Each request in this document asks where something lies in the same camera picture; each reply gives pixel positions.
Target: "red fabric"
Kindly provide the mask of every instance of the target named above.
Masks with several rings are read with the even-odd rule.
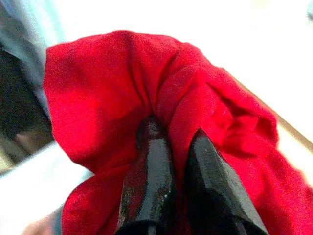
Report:
[[[56,141],[95,173],[67,199],[64,235],[114,234],[135,133],[152,113],[174,154],[180,218],[170,234],[190,234],[183,173],[199,127],[236,170],[272,235],[313,234],[313,191],[276,150],[275,117],[189,43],[118,31],[57,45],[47,50],[44,88]]]

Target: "red cloth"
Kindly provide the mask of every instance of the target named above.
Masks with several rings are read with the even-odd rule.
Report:
[[[114,234],[135,133],[152,113],[174,154],[180,218],[169,234],[190,234],[183,173],[199,127],[236,170],[272,235],[313,234],[313,191],[276,150],[274,115],[189,43],[118,31],[60,44],[47,50],[44,88],[56,141],[95,173],[67,199],[64,235]]]

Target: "black metal tool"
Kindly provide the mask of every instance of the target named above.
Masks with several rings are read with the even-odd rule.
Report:
[[[268,235],[239,177],[202,129],[190,145],[185,185],[195,235]]]
[[[138,157],[125,176],[116,235],[163,235],[172,224],[175,180],[165,130],[155,116],[137,132]]]

